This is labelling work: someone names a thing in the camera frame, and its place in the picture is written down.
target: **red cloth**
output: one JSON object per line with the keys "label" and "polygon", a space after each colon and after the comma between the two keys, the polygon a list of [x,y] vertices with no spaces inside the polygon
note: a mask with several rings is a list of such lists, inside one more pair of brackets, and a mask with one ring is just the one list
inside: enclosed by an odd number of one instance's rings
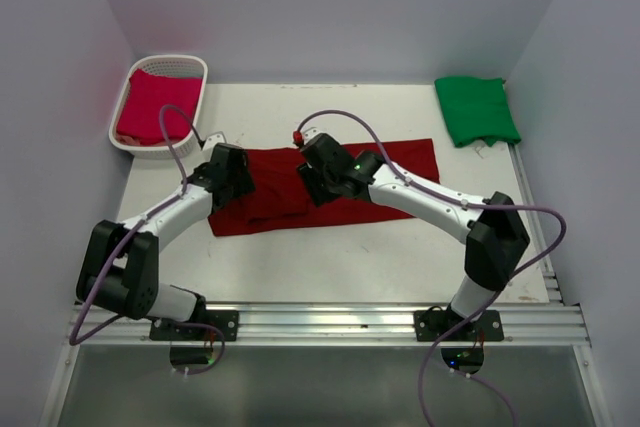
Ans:
{"label": "red cloth", "polygon": [[[431,139],[385,142],[389,156],[414,174],[438,182],[440,176]],[[351,155],[379,152],[373,143],[345,145]],[[304,162],[297,149],[247,150],[256,191],[230,202],[209,217],[213,234],[255,234],[279,229],[363,224],[407,219],[404,212],[351,199],[315,207],[296,167]]]}
{"label": "red cloth", "polygon": [[[193,119],[202,82],[202,79],[162,77],[136,70],[129,79],[129,97],[116,133],[131,137],[140,145],[164,144],[158,122],[160,109],[165,104],[175,105]],[[182,140],[189,134],[189,125],[177,112],[169,110],[164,118],[172,141]]]}

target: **green towel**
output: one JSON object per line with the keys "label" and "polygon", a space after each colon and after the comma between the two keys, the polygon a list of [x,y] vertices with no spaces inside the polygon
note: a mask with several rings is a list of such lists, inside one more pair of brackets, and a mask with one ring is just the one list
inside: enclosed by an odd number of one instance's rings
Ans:
{"label": "green towel", "polygon": [[443,77],[435,84],[442,116],[456,147],[476,139],[489,146],[498,140],[520,142],[502,79]]}

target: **red connector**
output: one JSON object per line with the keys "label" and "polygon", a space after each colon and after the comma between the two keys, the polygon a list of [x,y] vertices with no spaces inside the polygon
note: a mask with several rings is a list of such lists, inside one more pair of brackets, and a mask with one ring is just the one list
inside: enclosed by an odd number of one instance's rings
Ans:
{"label": "red connector", "polygon": [[299,131],[295,131],[293,133],[293,143],[296,145],[296,147],[298,147],[299,149],[304,147],[304,137],[302,136],[302,133]]}

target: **white table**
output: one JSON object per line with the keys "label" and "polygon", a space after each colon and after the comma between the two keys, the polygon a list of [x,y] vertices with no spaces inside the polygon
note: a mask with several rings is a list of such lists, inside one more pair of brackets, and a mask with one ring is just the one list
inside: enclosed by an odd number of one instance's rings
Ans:
{"label": "white table", "polygon": [[[245,148],[291,146],[291,133],[306,115],[348,110],[383,141],[432,138],[442,184],[485,197],[499,190],[522,200],[507,145],[454,148],[432,86],[210,84],[204,104],[201,134],[223,131],[227,142]],[[341,142],[370,141],[346,118],[321,117],[312,125]],[[196,157],[184,159],[188,168]],[[135,159],[118,218],[161,200],[179,180],[172,160]],[[530,246],[525,259],[534,252]],[[212,302],[446,303],[463,278],[463,265],[464,246],[417,219],[222,238],[214,238],[203,221],[163,251],[160,278]],[[548,301],[538,266],[514,279],[499,300]]]}

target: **folded red cloth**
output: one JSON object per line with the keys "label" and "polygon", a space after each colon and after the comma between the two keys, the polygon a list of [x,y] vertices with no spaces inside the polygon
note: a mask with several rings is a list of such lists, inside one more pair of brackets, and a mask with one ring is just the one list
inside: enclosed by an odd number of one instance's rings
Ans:
{"label": "folded red cloth", "polygon": [[[193,119],[202,79],[162,77],[136,70],[129,79],[129,97],[122,109],[116,133],[131,137],[140,145],[164,144],[158,115],[165,104],[179,107]],[[189,125],[180,114],[169,110],[165,115],[169,138],[180,141],[189,134]]]}
{"label": "folded red cloth", "polygon": [[[414,174],[438,182],[431,139],[385,142],[389,156]],[[347,144],[351,155],[379,152],[374,143]],[[304,162],[297,149],[247,150],[256,191],[230,202],[209,217],[213,234],[242,235],[279,229],[362,224],[411,217],[404,212],[359,200],[337,199],[315,207],[296,167]]]}

